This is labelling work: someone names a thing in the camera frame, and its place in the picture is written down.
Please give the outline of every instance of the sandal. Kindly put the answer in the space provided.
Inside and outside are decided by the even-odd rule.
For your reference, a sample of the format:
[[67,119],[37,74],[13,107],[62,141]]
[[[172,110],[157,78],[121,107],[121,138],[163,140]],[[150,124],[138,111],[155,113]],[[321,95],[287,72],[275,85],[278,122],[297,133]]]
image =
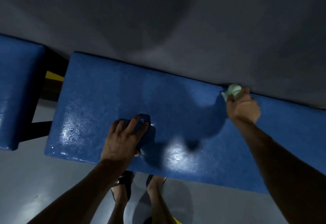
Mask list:
[[131,171],[124,171],[121,176],[119,177],[117,183],[115,183],[112,187],[115,187],[115,186],[118,186],[118,185],[125,185],[125,189],[127,191],[127,198],[128,198],[128,201],[131,197],[131,183],[132,183],[132,176],[133,176],[133,172]]
[[148,187],[148,185],[149,185],[150,181],[152,180],[153,176],[154,176],[154,175],[152,175],[152,174],[150,174],[150,175],[148,176],[148,178],[147,178],[147,180],[146,180],[146,188]]

